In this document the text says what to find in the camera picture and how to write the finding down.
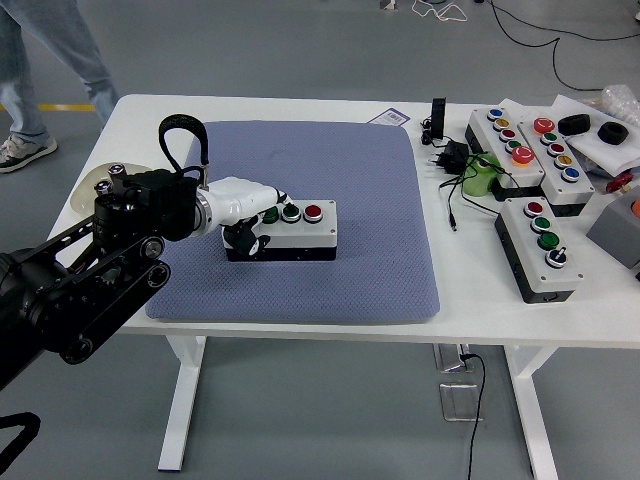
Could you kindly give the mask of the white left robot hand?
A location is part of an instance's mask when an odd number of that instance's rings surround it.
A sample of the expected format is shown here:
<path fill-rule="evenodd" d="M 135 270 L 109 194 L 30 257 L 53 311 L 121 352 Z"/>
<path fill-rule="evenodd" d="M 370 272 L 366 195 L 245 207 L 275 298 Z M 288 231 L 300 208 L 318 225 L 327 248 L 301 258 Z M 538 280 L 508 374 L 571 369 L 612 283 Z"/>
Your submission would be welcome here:
<path fill-rule="evenodd" d="M 285 192 L 272 186 L 236 177 L 217 180 L 197 190 L 192 235 L 206 235 L 220 225 L 225 242 L 237 253 L 250 257 L 270 241 L 268 235 L 257 237 L 254 233 L 265 212 L 277 204 L 292 203 Z"/>

